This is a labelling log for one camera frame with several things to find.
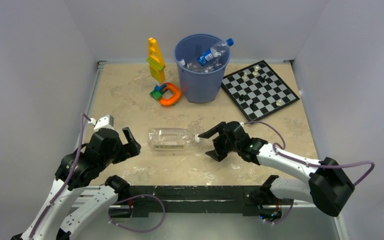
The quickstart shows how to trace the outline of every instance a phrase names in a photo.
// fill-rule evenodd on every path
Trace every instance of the blue bin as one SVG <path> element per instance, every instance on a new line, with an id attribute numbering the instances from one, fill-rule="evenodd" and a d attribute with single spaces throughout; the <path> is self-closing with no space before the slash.
<path id="1" fill-rule="evenodd" d="M 194 34 L 182 39 L 174 49 L 174 59 L 180 79 L 180 89 L 187 100 L 191 103 L 208 103 L 216 99 L 222 86 L 226 66 L 231 57 L 230 50 L 223 55 L 220 62 L 223 66 L 212 72 L 194 72 L 182 67 L 179 60 L 184 59 L 186 63 L 196 61 L 197 58 L 220 38 L 209 34 Z"/>

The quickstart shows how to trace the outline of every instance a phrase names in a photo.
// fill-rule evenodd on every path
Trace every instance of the beige table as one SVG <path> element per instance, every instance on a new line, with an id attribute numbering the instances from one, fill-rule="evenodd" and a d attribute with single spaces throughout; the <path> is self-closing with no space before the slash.
<path id="1" fill-rule="evenodd" d="M 226 75 L 249 64 L 229 64 Z M 298 94 L 294 73 L 290 64 L 270 64 L 273 70 Z M 165 68 L 166 81 L 180 87 L 175 64 Z M 142 149 L 139 156 L 116 165 L 110 165 L 91 184 L 100 185 L 112 175 L 119 175 L 131 185 L 260 185 L 268 176 L 287 177 L 276 169 L 257 166 L 243 161 L 236 153 L 230 153 L 222 162 L 205 155 L 213 148 L 211 140 L 203 140 L 194 152 L 155 152 L 147 144 L 149 128 L 187 128 L 202 133 L 225 121 L 247 120 L 228 95 L 221 89 L 216 99 L 209 103 L 190 103 L 182 96 L 173 107 L 162 107 L 149 93 L 156 81 L 151 78 L 147 64 L 106 64 L 103 68 L 95 95 L 91 116 L 114 116 L 114 126 L 121 132 L 129 127 Z M 301 156 L 316 158 L 316 150 L 301 101 L 263 119 L 283 135 L 286 150 Z M 270 143 L 279 137 L 262 124 L 246 125 L 251 137 L 259 137 Z M 89 128 L 86 139 L 92 130 Z"/>

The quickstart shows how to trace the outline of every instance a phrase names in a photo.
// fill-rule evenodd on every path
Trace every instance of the table surface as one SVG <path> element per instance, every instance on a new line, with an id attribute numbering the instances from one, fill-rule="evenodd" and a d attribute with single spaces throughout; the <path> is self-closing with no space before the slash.
<path id="1" fill-rule="evenodd" d="M 225 75 L 250 64 L 229 64 Z M 290 64 L 270 64 L 273 70 L 299 95 Z M 180 87 L 175 64 L 165 68 L 166 82 Z M 157 83 L 151 77 L 147 64 L 106 64 L 95 93 L 90 116 L 114 117 L 114 128 L 129 127 L 142 146 L 138 156 L 110 165 L 91 185 L 100 185 L 109 176 L 118 175 L 131 185 L 260 185 L 270 175 L 290 177 L 276 169 L 258 166 L 242 160 L 231 152 L 217 162 L 205 152 L 214 149 L 211 140 L 203 139 L 193 151 L 152 151 L 147 144 L 149 128 L 186 128 L 195 134 L 205 132 L 220 122 L 246 122 L 233 101 L 221 89 L 209 103 L 190 103 L 182 96 L 172 107 L 162 107 L 150 96 Z M 303 104 L 299 100 L 263 119 L 275 127 L 286 141 L 286 150 L 308 158 L 317 158 Z M 246 125 L 250 137 L 270 143 L 280 139 L 271 129 L 262 125 Z M 88 128 L 86 140 L 93 130 Z"/>

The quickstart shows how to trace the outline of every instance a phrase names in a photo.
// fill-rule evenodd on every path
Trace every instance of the white wall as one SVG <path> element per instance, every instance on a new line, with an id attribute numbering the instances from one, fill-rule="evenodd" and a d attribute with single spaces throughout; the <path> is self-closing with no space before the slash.
<path id="1" fill-rule="evenodd" d="M 74 150 L 95 70 L 63 0 L 0 0 L 0 240 L 28 227 Z"/>
<path id="2" fill-rule="evenodd" d="M 65 0 L 98 60 L 145 62 L 148 38 L 166 61 L 184 37 L 233 38 L 232 61 L 295 59 L 328 0 Z"/>
<path id="3" fill-rule="evenodd" d="M 376 163 L 343 211 L 351 239 L 384 239 L 384 0 L 329 1 L 294 70 L 319 156 Z"/>

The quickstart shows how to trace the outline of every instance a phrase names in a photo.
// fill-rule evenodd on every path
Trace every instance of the green toy block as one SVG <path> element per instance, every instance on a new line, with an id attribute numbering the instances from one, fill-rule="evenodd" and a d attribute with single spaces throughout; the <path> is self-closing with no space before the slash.
<path id="1" fill-rule="evenodd" d="M 152 64 L 154 67 L 156 67 L 159 71 L 163 70 L 166 67 L 166 66 L 161 66 L 157 61 L 155 61 L 151 57 L 148 57 L 146 61 Z"/>
<path id="2" fill-rule="evenodd" d="M 153 90 L 149 93 L 153 99 L 155 99 L 157 102 L 163 98 L 163 95 L 159 91 Z"/>

